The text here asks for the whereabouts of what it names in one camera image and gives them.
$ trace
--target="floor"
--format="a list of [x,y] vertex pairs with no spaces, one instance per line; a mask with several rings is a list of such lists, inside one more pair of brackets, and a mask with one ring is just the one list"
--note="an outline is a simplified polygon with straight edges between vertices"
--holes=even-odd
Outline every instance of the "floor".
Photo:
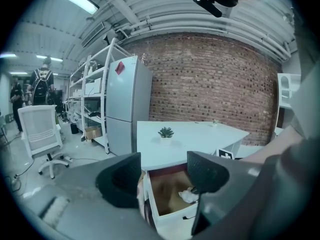
[[[77,167],[84,164],[94,163],[95,160],[104,160],[112,158],[115,155],[112,153],[106,154],[105,148],[99,143],[93,141],[81,142],[82,133],[72,134],[69,123],[60,122],[61,130],[65,136],[63,141],[63,147],[59,151],[53,153],[62,154],[73,158],[73,162],[70,163],[69,167]],[[33,165],[23,175],[19,177],[19,180],[12,186],[9,187],[14,191],[14,195],[23,201],[23,199],[32,196],[34,193],[39,191],[41,187],[52,184],[53,180],[50,178],[49,168],[43,169],[43,174],[39,175],[39,167],[46,162],[47,156],[41,156],[36,159],[32,159],[27,155],[26,147],[20,137],[16,137],[18,132],[15,121],[8,123],[6,126],[7,138],[9,142],[13,140],[9,145],[1,150],[0,164],[3,175],[9,176],[11,180],[15,174],[23,173],[32,163]],[[56,164],[53,167],[55,176],[61,174],[64,170],[68,170],[62,164]]]

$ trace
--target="ceiling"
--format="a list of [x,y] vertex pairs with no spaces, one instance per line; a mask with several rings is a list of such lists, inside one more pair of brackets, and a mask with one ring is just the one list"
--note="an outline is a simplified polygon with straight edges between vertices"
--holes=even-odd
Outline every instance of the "ceiling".
[[[35,0],[17,23],[4,52],[8,71],[32,72],[42,64],[36,55],[63,59],[51,69],[67,77],[80,61],[117,36],[119,43],[172,32],[200,32],[230,37],[261,50],[279,62],[294,50],[290,0],[241,0],[236,7],[217,4],[222,18],[215,18],[192,0],[90,0],[99,6],[91,15],[68,0]],[[103,23],[85,47],[82,42]]]

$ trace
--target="white refrigerator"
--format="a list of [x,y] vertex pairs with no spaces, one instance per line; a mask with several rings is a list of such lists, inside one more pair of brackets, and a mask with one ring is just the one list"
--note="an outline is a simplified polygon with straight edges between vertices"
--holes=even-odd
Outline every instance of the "white refrigerator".
[[[118,64],[124,69],[117,73]],[[110,64],[105,101],[109,149],[117,156],[137,151],[137,121],[149,120],[152,72],[138,56]]]

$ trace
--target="brick wall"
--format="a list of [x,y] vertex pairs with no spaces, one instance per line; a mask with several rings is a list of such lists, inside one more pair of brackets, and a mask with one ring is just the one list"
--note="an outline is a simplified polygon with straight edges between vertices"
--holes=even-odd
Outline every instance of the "brick wall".
[[152,121],[213,121],[250,132],[245,145],[270,141],[281,66],[242,42],[209,34],[174,33],[122,46],[146,55],[153,71]]

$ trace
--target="metal shelf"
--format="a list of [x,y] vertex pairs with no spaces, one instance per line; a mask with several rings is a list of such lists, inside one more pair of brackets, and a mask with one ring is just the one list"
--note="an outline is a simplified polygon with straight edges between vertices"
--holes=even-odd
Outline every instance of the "metal shelf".
[[94,94],[90,94],[90,95],[85,94],[85,95],[83,95],[83,97],[84,98],[100,98],[101,97],[101,93],[94,93]]
[[100,123],[100,124],[102,123],[102,120],[100,118],[98,118],[97,116],[88,116],[88,113],[84,113],[83,116],[85,118],[88,118],[88,119],[95,121],[97,123]]
[[102,68],[97,69],[96,71],[92,72],[91,74],[88,74],[85,79],[95,80],[98,78],[102,78],[104,74],[106,66],[103,66]]
[[69,88],[74,87],[74,86],[76,86],[76,85],[81,85],[82,82],[83,82],[83,80],[84,80],[83,78],[79,79],[78,81],[76,81],[76,82],[74,82],[73,84],[71,84]]
[[[89,55],[87,57],[87,60],[84,64],[82,64],[79,68],[76,69],[76,71],[71,75],[70,80],[69,80],[69,104],[72,104],[73,101],[81,101],[81,113],[78,114],[81,115],[81,120],[82,120],[82,125],[85,126],[85,119],[89,119],[92,121],[95,121],[100,124],[101,129],[102,129],[102,136],[95,138],[94,140],[98,142],[99,144],[104,146],[105,152],[108,154],[109,153],[109,147],[108,147],[108,137],[107,137],[107,132],[106,132],[106,126],[105,126],[105,121],[106,117],[103,119],[98,118],[97,116],[88,116],[88,112],[85,109],[85,99],[87,98],[100,98],[101,99],[101,104],[100,104],[100,114],[105,115],[105,99],[104,97],[106,96],[106,85],[108,82],[108,68],[110,64],[114,61],[118,61],[127,57],[130,57],[131,54],[119,47],[116,43],[116,39],[113,38],[111,41],[111,44],[108,45],[107,47],[103,48],[100,50],[98,53],[95,55],[91,56]],[[88,74],[89,68],[90,68],[90,61],[92,60],[98,60],[98,61],[103,61],[105,60],[104,66],[97,69],[96,71],[92,72],[91,74]],[[75,73],[77,73],[79,70],[84,69],[83,71],[83,77],[79,79],[78,81],[71,83],[72,78],[75,77]],[[93,82],[96,79],[101,79],[101,92],[100,93],[92,93],[92,94],[85,94],[86,93],[86,83]],[[81,89],[81,96],[71,96],[73,95],[73,91],[75,89],[72,89],[72,87],[76,87]]]

